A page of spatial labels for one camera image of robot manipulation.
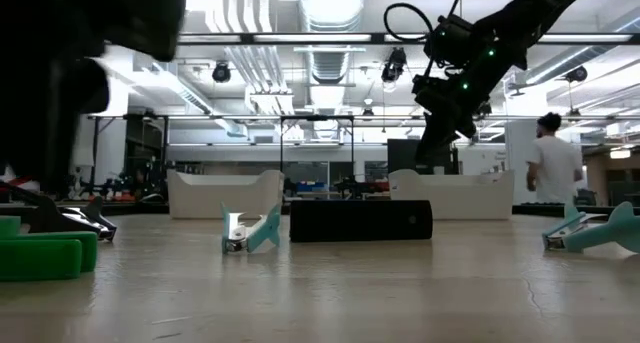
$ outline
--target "black robotic arm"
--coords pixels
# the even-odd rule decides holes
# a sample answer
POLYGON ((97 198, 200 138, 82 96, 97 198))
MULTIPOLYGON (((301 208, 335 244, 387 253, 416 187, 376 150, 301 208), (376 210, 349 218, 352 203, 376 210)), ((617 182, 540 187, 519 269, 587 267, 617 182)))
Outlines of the black robotic arm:
POLYGON ((435 29, 422 12, 405 3, 389 6, 384 15, 387 30, 401 41, 407 39, 397 36, 387 23, 392 9, 411 9, 429 27, 423 37, 429 65, 424 75, 413 80, 415 101, 429 112, 416 160, 455 141, 456 131, 471 138, 476 133, 474 118, 487 111, 491 91, 512 66, 527 69, 527 49, 576 0, 513 0, 473 24, 453 14, 458 1, 448 17, 438 19, 435 29), (429 76, 434 62, 445 68, 447 79, 429 76))

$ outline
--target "man's arm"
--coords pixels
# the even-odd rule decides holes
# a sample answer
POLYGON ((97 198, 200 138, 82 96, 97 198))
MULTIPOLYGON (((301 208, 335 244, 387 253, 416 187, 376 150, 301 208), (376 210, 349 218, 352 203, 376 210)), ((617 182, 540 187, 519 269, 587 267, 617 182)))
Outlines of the man's arm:
POLYGON ((540 169, 540 164, 542 163, 542 151, 536 142, 533 143, 533 151, 527 163, 529 164, 529 170, 527 171, 527 189, 529 192, 535 192, 538 169, 540 169))
POLYGON ((538 178, 539 167, 539 164, 529 162, 529 171, 527 171, 527 189, 529 192, 536 191, 536 179, 538 178))

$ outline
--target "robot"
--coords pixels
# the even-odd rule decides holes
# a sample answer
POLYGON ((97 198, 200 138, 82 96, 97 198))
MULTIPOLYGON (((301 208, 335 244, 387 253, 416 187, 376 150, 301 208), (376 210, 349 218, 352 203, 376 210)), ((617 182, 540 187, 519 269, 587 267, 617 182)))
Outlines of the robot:
MULTIPOLYGON (((385 12, 385 24, 391 9, 405 7, 418 12, 429 26, 422 37, 427 41, 429 68, 414 78, 413 87, 416 102, 430 112, 418 157, 453 142, 456 130, 472 136, 473 117, 486 112, 489 93, 500 78, 512 66, 527 68, 527 49, 576 0, 513 0, 474 24, 453 14, 458 1, 435 29, 408 4, 394 4, 385 12), (447 67, 448 79, 429 77, 434 63, 447 67)), ((0 0, 0 7, 13 3, 0 0)), ((46 191, 63 191, 79 116, 103 112, 109 102, 106 73, 90 58, 104 54, 110 42, 171 61, 186 0, 29 0, 26 4, 29 14, 4 12, 10 17, 4 29, 19 39, 5 40, 5 52, 11 54, 5 55, 4 68, 12 74, 2 80, 7 119, 0 125, 0 161, 18 176, 33 177, 46 191), (24 77, 29 77, 28 88, 24 77), (25 129, 25 119, 29 131, 16 134, 25 129)), ((407 40, 386 26, 395 38, 407 40)))
POLYGON ((392 9, 410 9, 425 21, 429 32, 424 53, 430 58, 423 75, 413 79, 415 101, 425 113, 427 128, 416 151, 416 160, 458 139, 456 131, 471 138, 476 133, 474 117, 488 113, 489 94, 512 66, 527 69, 527 49, 553 26, 576 0, 513 0, 502 10, 475 23, 453 14, 438 19, 434 29, 414 6, 397 3, 384 13, 389 34, 400 41, 387 23, 392 9), (433 64, 445 68, 448 79, 429 77, 433 64))

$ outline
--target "black rectangular block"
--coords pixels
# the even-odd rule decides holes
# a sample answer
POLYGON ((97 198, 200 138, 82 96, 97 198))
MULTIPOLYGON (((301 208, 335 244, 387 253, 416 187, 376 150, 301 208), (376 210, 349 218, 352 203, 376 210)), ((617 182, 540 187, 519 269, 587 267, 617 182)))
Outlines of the black rectangular block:
POLYGON ((291 242, 431 239, 429 201, 291 202, 291 242))

